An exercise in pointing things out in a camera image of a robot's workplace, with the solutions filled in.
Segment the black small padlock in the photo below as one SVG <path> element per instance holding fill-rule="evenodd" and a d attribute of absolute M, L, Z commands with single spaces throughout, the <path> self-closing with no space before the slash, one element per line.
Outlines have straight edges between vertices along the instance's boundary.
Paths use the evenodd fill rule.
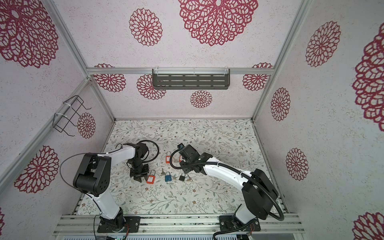
<path fill-rule="evenodd" d="M 190 176 L 188 174 L 181 174 L 179 176 L 179 181 L 181 181 L 181 182 L 185 182 L 185 181 L 189 182 L 189 181 L 191 181 L 191 178 L 190 178 Z"/>

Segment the blue padlock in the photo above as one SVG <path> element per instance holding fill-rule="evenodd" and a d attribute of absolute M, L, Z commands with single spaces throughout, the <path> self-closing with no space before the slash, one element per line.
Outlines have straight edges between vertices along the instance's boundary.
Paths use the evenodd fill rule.
<path fill-rule="evenodd" d="M 172 175 L 170 172 L 166 172 L 165 173 L 165 182 L 168 183 L 168 182 L 171 182 L 172 181 Z"/>

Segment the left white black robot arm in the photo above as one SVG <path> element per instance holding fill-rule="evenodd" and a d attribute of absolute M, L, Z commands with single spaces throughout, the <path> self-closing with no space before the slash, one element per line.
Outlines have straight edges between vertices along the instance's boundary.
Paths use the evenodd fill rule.
<path fill-rule="evenodd" d="M 114 201 L 110 191 L 111 168 L 122 162 L 130 165 L 130 177 L 137 182 L 148 179 L 149 165 L 144 163 L 149 149 L 146 144 L 126 143 L 111 153 L 86 153 L 75 174 L 73 186 L 91 196 L 102 214 L 104 223 L 121 229 L 124 225 L 123 210 Z"/>

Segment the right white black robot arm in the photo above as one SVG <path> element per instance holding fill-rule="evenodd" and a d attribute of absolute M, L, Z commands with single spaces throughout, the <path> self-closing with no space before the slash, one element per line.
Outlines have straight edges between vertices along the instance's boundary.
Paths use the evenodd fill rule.
<path fill-rule="evenodd" d="M 243 224 L 253 219 L 266 220 L 268 216 L 278 221 L 284 220 L 284 213 L 278 204 L 279 193 L 265 172 L 240 170 L 223 163 L 211 154 L 199 154 L 191 145 L 179 144 L 174 153 L 179 153 L 182 161 L 174 169 L 200 173 L 218 178 L 238 189 L 244 199 L 235 212 L 235 219 Z"/>

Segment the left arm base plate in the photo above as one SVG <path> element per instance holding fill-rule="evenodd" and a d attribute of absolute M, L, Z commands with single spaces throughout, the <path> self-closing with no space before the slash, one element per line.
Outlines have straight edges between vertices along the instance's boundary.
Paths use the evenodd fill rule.
<path fill-rule="evenodd" d="M 101 218 L 97 233 L 137 233 L 141 217 L 124 217 L 123 219 L 107 220 Z"/>

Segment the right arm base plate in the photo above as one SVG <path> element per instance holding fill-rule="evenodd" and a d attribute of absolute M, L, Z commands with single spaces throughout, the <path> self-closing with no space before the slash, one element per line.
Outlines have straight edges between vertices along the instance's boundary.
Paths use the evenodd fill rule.
<path fill-rule="evenodd" d="M 233 216 L 219 216 L 220 231 L 225 233 L 232 232 L 259 232 L 261 225 L 258 218 L 254 218 L 247 223 L 242 223 Z"/>

